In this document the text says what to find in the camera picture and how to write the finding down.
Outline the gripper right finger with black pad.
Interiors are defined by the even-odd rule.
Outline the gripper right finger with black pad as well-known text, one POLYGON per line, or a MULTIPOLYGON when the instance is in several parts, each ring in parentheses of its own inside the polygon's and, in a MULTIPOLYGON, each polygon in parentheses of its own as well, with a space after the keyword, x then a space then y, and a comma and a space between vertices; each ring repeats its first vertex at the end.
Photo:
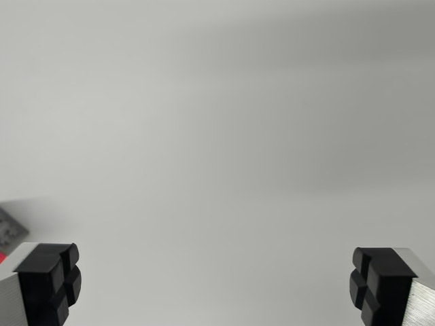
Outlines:
POLYGON ((365 325, 434 324, 434 272, 413 251, 357 247, 352 262, 349 292, 365 325))

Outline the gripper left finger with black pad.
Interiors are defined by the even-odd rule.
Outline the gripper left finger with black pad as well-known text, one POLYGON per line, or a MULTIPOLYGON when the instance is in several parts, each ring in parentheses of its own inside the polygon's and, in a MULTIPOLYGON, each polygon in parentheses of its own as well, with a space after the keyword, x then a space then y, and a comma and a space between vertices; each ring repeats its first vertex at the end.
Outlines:
POLYGON ((1 324, 61 326, 82 286, 76 244, 24 242, 1 255, 1 324))

